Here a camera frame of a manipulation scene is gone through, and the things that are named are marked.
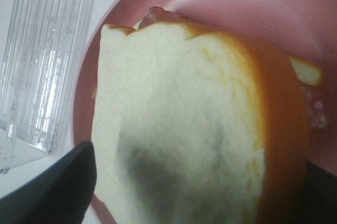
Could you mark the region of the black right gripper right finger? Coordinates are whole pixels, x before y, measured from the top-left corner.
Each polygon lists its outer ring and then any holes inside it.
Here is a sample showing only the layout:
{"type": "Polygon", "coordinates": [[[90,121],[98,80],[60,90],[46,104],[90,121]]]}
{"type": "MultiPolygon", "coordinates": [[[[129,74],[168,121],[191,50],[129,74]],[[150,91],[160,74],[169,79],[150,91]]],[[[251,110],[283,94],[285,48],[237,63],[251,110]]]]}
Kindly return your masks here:
{"type": "Polygon", "coordinates": [[[336,223],[336,176],[312,162],[307,164],[297,223],[336,223]]]}

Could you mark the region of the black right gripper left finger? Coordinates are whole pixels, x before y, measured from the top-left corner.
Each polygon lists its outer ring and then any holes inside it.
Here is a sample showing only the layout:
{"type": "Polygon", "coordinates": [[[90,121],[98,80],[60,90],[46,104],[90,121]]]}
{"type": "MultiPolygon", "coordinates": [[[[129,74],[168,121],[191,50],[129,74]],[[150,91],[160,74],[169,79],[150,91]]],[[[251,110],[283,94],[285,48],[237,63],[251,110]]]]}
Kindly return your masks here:
{"type": "Polygon", "coordinates": [[[1,223],[82,223],[96,185],[91,142],[82,142],[39,176],[1,198],[1,223]]]}

